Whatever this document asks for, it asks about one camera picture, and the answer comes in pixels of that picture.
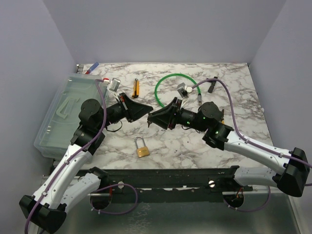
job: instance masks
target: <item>brass padlock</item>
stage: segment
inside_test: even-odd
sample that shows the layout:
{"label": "brass padlock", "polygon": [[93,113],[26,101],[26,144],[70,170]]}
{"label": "brass padlock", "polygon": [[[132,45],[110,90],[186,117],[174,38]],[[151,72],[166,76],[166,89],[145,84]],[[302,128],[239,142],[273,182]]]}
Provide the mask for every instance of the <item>brass padlock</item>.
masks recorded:
{"label": "brass padlock", "polygon": [[[138,138],[141,138],[141,139],[142,139],[143,144],[144,144],[144,147],[139,148],[139,147],[137,146],[137,139],[138,139]],[[149,152],[147,146],[145,145],[145,141],[144,141],[143,137],[141,137],[141,136],[136,137],[136,138],[135,138],[135,143],[136,143],[136,152],[137,152],[138,157],[144,157],[144,156],[150,155],[150,152]]]}

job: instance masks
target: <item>marble table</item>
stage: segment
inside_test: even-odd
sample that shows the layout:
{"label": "marble table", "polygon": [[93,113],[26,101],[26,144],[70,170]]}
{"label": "marble table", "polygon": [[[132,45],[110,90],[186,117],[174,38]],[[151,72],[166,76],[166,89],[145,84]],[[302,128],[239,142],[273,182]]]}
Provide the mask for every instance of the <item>marble table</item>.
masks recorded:
{"label": "marble table", "polygon": [[[83,68],[85,72],[91,64]],[[192,77],[196,82],[206,78],[219,77],[228,86],[234,103],[236,121],[241,132],[249,137],[272,145],[269,130],[264,119],[263,111],[258,101],[254,84],[245,63],[121,63],[100,64],[92,75],[121,80],[119,93],[132,95],[134,79],[139,79],[140,93],[135,100],[160,109],[154,96],[157,82],[171,73],[182,73]],[[192,83],[182,77],[172,77],[164,80],[158,88],[161,102],[169,104],[174,97],[179,97],[176,90],[178,84]],[[202,100],[213,101],[219,108],[224,109],[225,124],[233,126],[231,110],[223,87],[217,83],[214,92],[209,94],[209,83],[200,86]],[[110,96],[108,106],[116,101]],[[190,95],[186,109],[197,112],[197,91]],[[116,133],[104,131],[106,135],[102,145],[94,155],[93,161],[85,164],[82,169],[97,166],[101,169],[174,169],[174,168],[227,168],[232,165],[243,167],[263,167],[244,156],[231,152],[210,148],[202,140],[203,133],[195,130],[182,130],[176,126],[174,130],[163,130],[152,124],[147,126],[147,116],[133,123],[122,120],[123,127]],[[109,126],[116,129],[120,123]],[[150,155],[138,158],[134,139],[144,137]]]}

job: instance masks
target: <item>green hose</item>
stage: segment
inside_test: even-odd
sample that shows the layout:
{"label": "green hose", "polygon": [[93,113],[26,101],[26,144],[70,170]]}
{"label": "green hose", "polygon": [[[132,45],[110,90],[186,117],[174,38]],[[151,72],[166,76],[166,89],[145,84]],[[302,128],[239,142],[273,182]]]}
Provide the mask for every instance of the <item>green hose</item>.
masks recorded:
{"label": "green hose", "polygon": [[[186,79],[189,79],[191,82],[193,82],[193,84],[196,84],[195,80],[193,80],[192,78],[190,78],[189,76],[184,75],[184,74],[174,73],[174,74],[170,74],[170,75],[167,75],[167,76],[163,77],[160,81],[158,81],[157,85],[155,86],[155,91],[154,91],[156,101],[158,102],[158,104],[161,107],[165,107],[165,106],[164,106],[164,104],[161,103],[161,101],[159,100],[159,98],[157,96],[157,88],[160,85],[160,83],[162,83],[166,78],[169,78],[169,77],[184,77]],[[198,94],[200,94],[199,86],[197,86],[197,91],[198,91]]]}

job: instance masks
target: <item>clear plastic bin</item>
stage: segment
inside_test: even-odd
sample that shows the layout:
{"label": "clear plastic bin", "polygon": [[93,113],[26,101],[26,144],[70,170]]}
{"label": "clear plastic bin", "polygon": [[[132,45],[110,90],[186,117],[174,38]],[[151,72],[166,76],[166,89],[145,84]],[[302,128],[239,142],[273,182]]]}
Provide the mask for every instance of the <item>clear plastic bin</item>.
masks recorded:
{"label": "clear plastic bin", "polygon": [[[79,126],[78,115],[85,100],[94,98],[102,104],[95,79],[101,77],[71,74],[59,87],[34,143],[44,157],[61,159],[64,156]],[[106,86],[99,85],[107,102]]]}

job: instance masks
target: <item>purple cable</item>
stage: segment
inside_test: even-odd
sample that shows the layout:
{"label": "purple cable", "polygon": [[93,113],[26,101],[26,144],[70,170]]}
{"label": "purple cable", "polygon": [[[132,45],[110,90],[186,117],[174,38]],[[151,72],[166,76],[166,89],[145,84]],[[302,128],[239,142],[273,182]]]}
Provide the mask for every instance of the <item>purple cable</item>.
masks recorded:
{"label": "purple cable", "polygon": [[[201,84],[203,84],[203,83],[205,83],[205,82],[211,82],[211,81],[217,81],[217,82],[221,83],[222,86],[224,87],[224,89],[225,89],[225,91],[226,91],[226,93],[228,94],[228,97],[229,97],[230,107],[231,107],[231,114],[232,114],[233,125],[234,125],[234,128],[235,128],[235,131],[236,131],[237,135],[238,135],[240,138],[242,138],[244,141],[247,141],[247,139],[246,139],[246,138],[239,132],[239,130],[238,130],[238,127],[237,127],[237,124],[236,124],[236,120],[235,120],[234,106],[233,106],[232,98],[231,98],[231,95],[230,95],[230,91],[229,91],[229,89],[226,87],[226,85],[225,85],[225,83],[224,83],[223,81],[221,81],[221,80],[219,80],[219,79],[215,79],[215,78],[206,79],[206,80],[203,80],[203,81],[197,83],[196,85],[192,86],[192,88],[194,89],[194,88],[196,88],[197,86],[199,86],[199,85],[201,85]],[[266,148],[266,147],[264,147],[264,146],[262,146],[262,145],[258,145],[257,143],[254,143],[254,142],[252,142],[252,141],[250,141],[250,140],[248,141],[248,144],[251,144],[251,145],[253,145],[253,146],[255,146],[255,147],[257,147],[257,148],[259,148],[259,149],[261,149],[261,150],[267,151],[267,152],[269,152],[269,153],[271,153],[271,154],[278,155],[278,156],[281,155],[279,152],[276,152],[276,151],[274,151],[274,150],[268,149],[268,148]],[[311,165],[311,164],[309,164],[309,163],[307,163],[307,162],[305,162],[305,161],[303,161],[303,160],[300,160],[300,159],[298,159],[298,158],[296,158],[296,157],[289,156],[289,155],[282,155],[282,157],[292,159],[292,160],[294,160],[294,161],[300,162],[300,163],[302,163],[302,164],[304,164],[304,165],[306,165],[306,166],[312,168],[312,165]]]}
{"label": "purple cable", "polygon": [[100,192],[100,191],[103,191],[103,190],[105,190],[105,189],[109,189],[109,188],[112,188],[112,187],[120,186],[120,185],[128,186],[128,187],[130,187],[130,188],[135,192],[136,200],[135,200],[135,203],[134,203],[133,207],[131,207],[131,208],[128,209],[127,211],[116,212],[116,213],[115,213],[115,212],[108,212],[108,211],[97,210],[97,209],[95,209],[95,208],[93,207],[93,204],[92,204],[92,201],[91,201],[90,203],[91,203],[92,209],[94,209],[95,211],[100,212],[100,213],[102,213],[102,214],[108,214],[108,215],[125,215],[125,214],[127,214],[127,213],[133,211],[133,210],[137,207],[137,197],[138,197],[138,196],[137,196],[137,191],[136,191],[136,189],[135,189],[132,185],[130,185],[130,184],[113,184],[113,185],[110,185],[110,186],[107,186],[107,187],[98,189],[98,190],[94,191],[94,193]]}
{"label": "purple cable", "polygon": [[[104,100],[104,96],[103,96],[103,93],[98,85],[98,82],[103,82],[103,80],[101,79],[96,79],[95,80],[95,83],[96,83],[96,87],[97,87],[97,91],[101,97],[101,100],[103,102],[103,112],[104,112],[104,116],[103,116],[103,123],[102,123],[102,126],[99,130],[99,132],[97,133],[97,135],[92,139],[90,140],[87,144],[85,144],[83,147],[81,147],[79,150],[77,150],[75,153],[73,153],[73,155],[71,155],[69,158],[68,158],[68,162],[70,162],[77,154],[79,154],[81,151],[83,151],[84,149],[86,149],[87,147],[89,147],[102,133],[102,131],[104,130],[104,127],[105,127],[105,124],[106,124],[106,105],[105,105],[105,100]],[[48,192],[50,187],[52,186],[52,184],[54,183],[54,181],[57,179],[57,177],[59,176],[59,174],[62,172],[62,170],[64,169],[64,167],[66,166],[67,164],[63,164],[61,165],[61,167],[59,168],[59,170],[55,173],[54,177],[51,179],[50,183],[47,185],[47,187],[45,188],[44,192]],[[30,211],[29,215],[28,215],[28,218],[26,220],[26,224],[25,224],[25,229],[24,229],[24,232],[25,234],[28,234],[28,227],[29,227],[29,223],[30,223],[30,220],[31,220],[31,217],[33,216],[36,208],[38,207],[38,205],[40,204],[40,202],[42,201],[42,199],[44,198],[43,195],[40,196],[40,198],[38,199],[38,201],[35,203],[34,207],[32,208],[32,210]]]}
{"label": "purple cable", "polygon": [[241,209],[235,208],[235,207],[233,207],[233,206],[230,206],[230,205],[226,202],[226,200],[223,199],[223,201],[225,202],[225,204],[228,205],[228,207],[229,207],[230,209],[235,210],[235,211],[245,212],[245,213],[260,211],[260,210],[263,209],[263,208],[269,203],[269,201],[271,200],[271,188],[268,187],[268,189],[269,189],[268,199],[265,201],[265,203],[263,203],[262,206],[260,206],[260,207],[258,207],[258,208],[255,208],[255,209],[253,209],[253,210],[241,210]]}

